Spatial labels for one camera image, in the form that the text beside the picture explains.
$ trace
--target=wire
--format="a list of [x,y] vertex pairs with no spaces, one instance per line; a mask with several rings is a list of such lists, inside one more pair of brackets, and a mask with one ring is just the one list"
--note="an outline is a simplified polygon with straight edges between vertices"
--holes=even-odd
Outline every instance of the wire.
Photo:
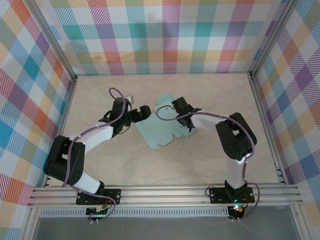
[[208,196],[208,197],[210,197],[210,195],[208,194],[208,189],[209,188],[214,188],[214,186],[208,186],[206,189],[205,189],[205,194]]
[[245,198],[245,200],[246,200],[246,205],[245,205],[244,209],[246,209],[246,208],[248,208],[249,200],[248,200],[247,195],[244,195],[244,198]]
[[251,147],[252,147],[252,154],[248,157],[245,158],[244,160],[244,164],[243,164],[243,169],[242,169],[242,179],[245,183],[247,184],[252,184],[256,187],[257,191],[258,191],[258,194],[257,194],[257,199],[255,201],[255,205],[253,206],[252,210],[247,213],[242,219],[246,219],[247,217],[249,217],[253,212],[254,210],[257,208],[258,204],[259,204],[259,200],[260,200],[260,188],[258,186],[258,184],[254,183],[254,182],[248,182],[246,179],[245,179],[245,176],[246,176],[246,168],[247,168],[247,161],[248,159],[250,159],[256,152],[256,146],[254,144],[254,140],[252,139],[252,137],[250,136],[250,134],[248,133],[248,131],[244,128],[244,126],[242,126],[238,121],[234,120],[233,118],[231,117],[228,117],[228,116],[222,116],[222,115],[218,115],[218,114],[214,114],[214,113],[209,113],[209,112],[203,112],[203,111],[197,111],[197,112],[189,112],[185,115],[182,115],[182,116],[178,116],[178,117],[175,117],[175,118],[162,118],[159,116],[159,111],[161,109],[164,109],[164,108],[171,108],[172,106],[171,105],[164,105],[162,107],[159,107],[157,109],[157,111],[155,112],[155,115],[163,120],[163,121],[174,121],[174,120],[179,120],[179,119],[183,119],[187,116],[192,116],[192,115],[207,115],[207,116],[211,116],[211,117],[215,117],[215,118],[219,118],[219,119],[226,119],[226,120],[229,120],[231,122],[233,122],[234,124],[238,125],[238,127],[244,132],[244,134],[246,135],[246,137],[249,139],[250,141],[250,144],[251,144]]
[[124,134],[126,131],[128,131],[128,130],[129,130],[129,128],[130,128],[130,127],[131,127],[131,125],[129,125],[129,126],[127,127],[127,129],[126,129],[126,130],[124,130],[123,132],[119,132],[119,133],[118,133],[118,135],[119,135],[119,134]]
[[161,106],[159,107],[156,112],[155,112],[155,115],[163,120],[163,121],[174,121],[174,120],[179,120],[179,119],[183,119],[187,116],[191,116],[191,115],[207,115],[207,116],[211,116],[211,117],[215,117],[215,118],[219,118],[219,119],[226,119],[226,120],[229,120],[231,122],[233,122],[234,124],[238,125],[238,127],[244,132],[244,134],[246,135],[246,137],[249,139],[250,141],[250,144],[252,146],[252,154],[250,156],[248,156],[246,158],[246,160],[248,160],[249,158],[251,158],[254,153],[255,153],[255,150],[256,150],[256,147],[255,147],[255,144],[254,144],[254,141],[252,139],[252,137],[250,136],[250,134],[248,133],[248,131],[244,128],[244,126],[242,126],[239,122],[237,122],[236,120],[234,120],[233,118],[229,117],[229,116],[222,116],[222,115],[218,115],[218,114],[214,114],[214,113],[209,113],[209,112],[203,112],[203,111],[196,111],[196,112],[190,112],[190,113],[187,113],[185,115],[182,115],[182,116],[178,116],[178,117],[175,117],[175,118],[162,118],[159,116],[159,111],[161,109],[164,109],[164,108],[171,108],[170,105],[164,105],[164,106]]

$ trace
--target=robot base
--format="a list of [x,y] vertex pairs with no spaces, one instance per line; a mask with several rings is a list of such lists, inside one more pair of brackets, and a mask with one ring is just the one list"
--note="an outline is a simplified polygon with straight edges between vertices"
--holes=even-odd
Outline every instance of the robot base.
[[[115,200],[116,204],[120,204],[121,189],[102,189],[99,191],[99,195],[110,197]],[[76,205],[105,205],[113,204],[109,199],[103,197],[90,196],[83,192],[77,193]]]
[[210,187],[209,197],[211,204],[251,204],[255,202],[255,196],[252,187],[246,187],[244,191],[233,200],[226,194],[225,187]]

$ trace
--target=robotic arm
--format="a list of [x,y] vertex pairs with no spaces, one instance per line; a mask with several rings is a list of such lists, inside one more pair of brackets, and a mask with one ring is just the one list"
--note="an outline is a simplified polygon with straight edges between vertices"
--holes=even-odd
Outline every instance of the robotic arm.
[[[248,187],[248,184],[243,179],[245,160],[253,153],[252,143],[245,132],[231,120],[200,114],[205,111],[200,108],[193,108],[190,104],[187,104],[183,97],[173,101],[172,106],[178,113],[178,117],[198,112],[199,114],[190,114],[178,119],[178,121],[183,126],[187,126],[190,131],[192,128],[201,128],[217,132],[223,150],[228,156],[228,176],[224,182],[225,188],[220,189],[220,195],[218,193],[219,197],[215,197],[214,199],[212,197],[211,202],[213,203],[216,199],[220,201],[224,200],[226,203],[233,203],[238,200],[242,202],[244,193],[248,193],[248,191],[249,195],[252,193],[252,189]],[[230,115],[229,118],[237,121],[247,131],[253,144],[257,144],[256,136],[240,113],[236,112]]]
[[[96,129],[93,129],[85,135],[81,136],[81,138],[73,144],[70,156],[70,171],[67,180],[68,185],[74,186],[90,194],[101,196],[112,195],[112,192],[110,192],[110,190],[106,192],[103,182],[92,178],[84,171],[85,154],[100,143],[114,138],[118,134],[121,134],[123,127],[130,127],[131,123],[143,121],[151,115],[151,110],[146,105],[140,107],[140,112],[138,112],[137,109],[129,110],[129,107],[132,108],[132,104],[132,96],[126,98],[125,103],[121,97],[116,98],[113,102],[112,110],[108,111],[96,124],[96,126],[101,127],[97,127]],[[119,120],[108,126],[102,126],[118,118],[121,115],[123,107],[125,107],[124,114]],[[43,171],[45,174],[62,182],[65,180],[67,174],[67,159],[65,156],[68,154],[70,144],[72,143],[73,139],[75,139],[75,137],[77,137],[77,135],[71,137],[60,135],[54,139],[44,165]],[[106,203],[104,199],[92,197],[84,193],[81,193],[81,197],[84,199],[86,205],[89,203]]]
[[[151,115],[151,110],[146,105],[140,107],[140,112],[137,109],[132,109],[133,102],[131,100],[133,100],[132,97],[128,97],[125,102],[121,97],[115,98],[112,110],[108,111],[96,125],[101,127],[97,127],[81,136],[73,144],[71,154],[68,156],[70,158],[70,171],[67,184],[95,195],[91,196],[84,192],[79,193],[76,200],[77,205],[104,205],[112,203],[112,201],[107,200],[106,202],[105,198],[98,196],[110,197],[115,200],[116,204],[120,203],[121,189],[105,189],[105,184],[102,181],[96,180],[85,173],[84,160],[85,154],[88,151],[98,144],[121,134],[123,127],[129,127],[131,123],[143,121]],[[192,128],[203,128],[217,132],[223,150],[228,156],[229,171],[227,179],[224,182],[224,187],[209,189],[210,202],[212,204],[253,203],[255,199],[252,188],[248,187],[242,174],[246,158],[253,153],[252,142],[254,145],[257,144],[257,139],[241,114],[234,113],[229,116],[229,119],[200,114],[204,113],[204,111],[200,108],[193,108],[190,104],[187,104],[183,97],[173,101],[172,105],[178,113],[178,117],[180,117],[178,121],[183,126],[187,126],[190,130]],[[123,107],[124,114],[119,118]],[[60,135],[54,139],[45,162],[43,170],[45,174],[60,181],[65,180],[67,175],[66,155],[72,141],[76,137],[77,135],[71,137]]]

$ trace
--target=enclosure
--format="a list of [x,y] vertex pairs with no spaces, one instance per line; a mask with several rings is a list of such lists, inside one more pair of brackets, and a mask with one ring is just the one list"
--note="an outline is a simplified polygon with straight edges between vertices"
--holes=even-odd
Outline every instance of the enclosure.
[[[320,239],[318,0],[0,5],[0,239]],[[207,196],[228,175],[216,132],[165,135],[169,125],[144,120],[85,155],[86,173],[121,190],[92,226],[76,191],[43,169],[55,137],[112,109],[110,87],[153,114],[179,97],[241,113],[257,138],[245,174],[260,189],[249,184],[253,214],[231,221],[234,204]]]

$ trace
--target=colorful plaid pattern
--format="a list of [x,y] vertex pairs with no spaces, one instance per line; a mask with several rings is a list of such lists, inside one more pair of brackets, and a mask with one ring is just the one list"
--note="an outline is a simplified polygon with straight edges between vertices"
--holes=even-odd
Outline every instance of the colorful plaid pattern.
[[257,85],[285,173],[298,185],[319,238],[319,0],[299,1],[258,73]]
[[0,240],[15,240],[71,80],[24,2],[0,6]]
[[265,35],[264,23],[273,18],[270,9],[279,1],[50,3],[58,23],[48,9],[42,8],[43,15],[60,30],[59,37],[65,36],[59,42],[74,71],[97,75],[246,72],[259,36]]
[[258,60],[258,58],[259,58],[259,56],[261,54],[261,51],[265,48],[272,31],[274,30],[275,26],[278,23],[279,18],[281,17],[281,14],[283,13],[283,10],[284,10],[284,8],[286,6],[287,1],[288,0],[281,0],[280,6],[278,7],[278,9],[277,9],[277,11],[276,11],[276,13],[275,13],[275,15],[274,15],[269,27],[268,27],[268,30],[265,32],[265,35],[264,35],[264,37],[262,39],[262,42],[261,42],[258,50],[255,53],[255,56],[253,58],[251,66],[250,66],[250,71],[253,69],[253,67],[257,63],[257,60]]

